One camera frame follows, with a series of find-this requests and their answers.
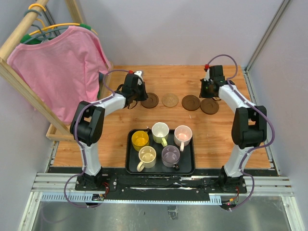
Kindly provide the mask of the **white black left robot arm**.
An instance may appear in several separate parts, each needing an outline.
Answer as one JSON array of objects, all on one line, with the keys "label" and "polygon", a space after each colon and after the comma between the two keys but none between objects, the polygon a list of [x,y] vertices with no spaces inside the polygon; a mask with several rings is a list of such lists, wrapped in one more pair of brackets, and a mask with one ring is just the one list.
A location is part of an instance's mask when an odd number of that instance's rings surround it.
[{"label": "white black left robot arm", "polygon": [[131,103],[148,99],[143,72],[128,72],[125,81],[110,96],[95,102],[81,101],[70,126],[70,132],[81,151],[82,173],[77,176],[77,191],[96,191],[103,186],[103,168],[99,161],[98,141],[103,132],[104,117]]}]

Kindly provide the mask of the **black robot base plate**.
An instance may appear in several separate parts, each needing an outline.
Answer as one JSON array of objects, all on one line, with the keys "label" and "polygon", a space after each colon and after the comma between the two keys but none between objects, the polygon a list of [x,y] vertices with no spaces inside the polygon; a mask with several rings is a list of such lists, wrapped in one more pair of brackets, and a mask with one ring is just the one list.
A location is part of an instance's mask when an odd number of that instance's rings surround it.
[{"label": "black robot base plate", "polygon": [[190,175],[134,175],[124,168],[103,168],[103,186],[112,199],[201,199],[210,193],[247,192],[245,181],[234,189],[219,189],[218,169],[196,169]]}]

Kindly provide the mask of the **yellow translucent cup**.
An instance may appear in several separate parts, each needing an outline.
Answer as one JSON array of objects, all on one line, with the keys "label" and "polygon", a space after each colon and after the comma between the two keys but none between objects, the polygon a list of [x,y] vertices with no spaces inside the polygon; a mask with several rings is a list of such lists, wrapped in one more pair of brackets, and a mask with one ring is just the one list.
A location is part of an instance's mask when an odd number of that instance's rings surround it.
[{"label": "yellow translucent cup", "polygon": [[148,146],[150,143],[149,135],[146,131],[136,131],[131,137],[133,148],[138,152],[141,148]]}]

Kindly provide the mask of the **pink mug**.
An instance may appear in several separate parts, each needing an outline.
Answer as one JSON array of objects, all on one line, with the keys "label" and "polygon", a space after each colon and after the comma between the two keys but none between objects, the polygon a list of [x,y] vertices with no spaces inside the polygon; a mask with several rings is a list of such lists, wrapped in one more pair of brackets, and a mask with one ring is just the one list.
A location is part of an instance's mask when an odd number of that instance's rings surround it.
[{"label": "pink mug", "polygon": [[192,130],[186,125],[178,126],[174,131],[174,143],[180,148],[180,151],[184,151],[184,147],[187,146],[192,139]]}]

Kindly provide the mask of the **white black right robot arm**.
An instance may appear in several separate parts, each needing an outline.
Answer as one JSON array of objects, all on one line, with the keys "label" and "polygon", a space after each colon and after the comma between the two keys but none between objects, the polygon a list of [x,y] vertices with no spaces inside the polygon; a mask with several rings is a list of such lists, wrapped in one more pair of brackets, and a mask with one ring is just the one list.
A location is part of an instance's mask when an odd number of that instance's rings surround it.
[{"label": "white black right robot arm", "polygon": [[234,112],[231,129],[234,147],[229,160],[220,170],[217,182],[219,189],[228,193],[243,184],[244,167],[253,149],[267,138],[267,122],[263,117],[267,110],[251,103],[231,80],[226,80],[221,65],[205,65],[200,97],[219,97]]}]

